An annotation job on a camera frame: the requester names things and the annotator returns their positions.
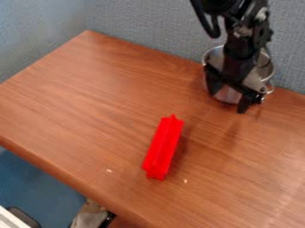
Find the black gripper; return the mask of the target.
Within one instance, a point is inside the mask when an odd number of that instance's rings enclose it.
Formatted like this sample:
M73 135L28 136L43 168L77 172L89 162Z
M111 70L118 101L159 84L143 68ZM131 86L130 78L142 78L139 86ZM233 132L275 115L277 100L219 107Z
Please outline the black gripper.
M223 21L227 35L223 44L223 70L221 75L218 72L204 71L210 95L215 95L223 88L222 79L231 79L235 83L242 82L255 65L259 51L262 49L267 51L267 42L273 36L267 19L242 21L226 18ZM237 105L237 112L245 114L253 102L254 95L243 94Z

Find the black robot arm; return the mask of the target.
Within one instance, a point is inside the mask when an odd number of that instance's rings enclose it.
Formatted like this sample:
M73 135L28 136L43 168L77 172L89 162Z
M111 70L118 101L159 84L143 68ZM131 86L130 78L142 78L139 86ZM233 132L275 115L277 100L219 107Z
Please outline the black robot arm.
M275 68L267 50L273 29L267 0L190 0L206 34L226 41L202 56L210 96L245 113L273 92Z

